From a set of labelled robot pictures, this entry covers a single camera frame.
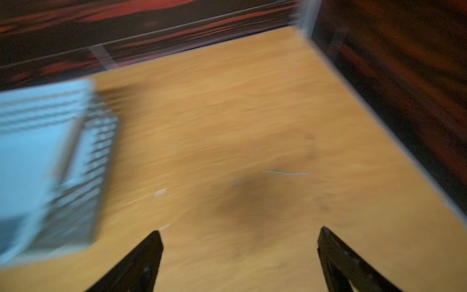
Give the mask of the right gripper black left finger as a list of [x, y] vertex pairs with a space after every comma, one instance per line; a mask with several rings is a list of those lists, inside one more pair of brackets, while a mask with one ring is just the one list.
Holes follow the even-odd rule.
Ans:
[[160, 232], [151, 232], [87, 292], [152, 292], [163, 251]]

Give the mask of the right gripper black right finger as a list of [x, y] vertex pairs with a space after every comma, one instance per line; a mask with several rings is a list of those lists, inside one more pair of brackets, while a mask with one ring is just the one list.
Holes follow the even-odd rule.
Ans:
[[401, 292], [325, 226], [317, 253], [330, 292]]

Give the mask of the light blue plastic basket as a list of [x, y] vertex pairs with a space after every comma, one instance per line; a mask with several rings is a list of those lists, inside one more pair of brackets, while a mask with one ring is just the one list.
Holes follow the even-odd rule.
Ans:
[[118, 129], [91, 80], [1, 93], [1, 266], [92, 245]]

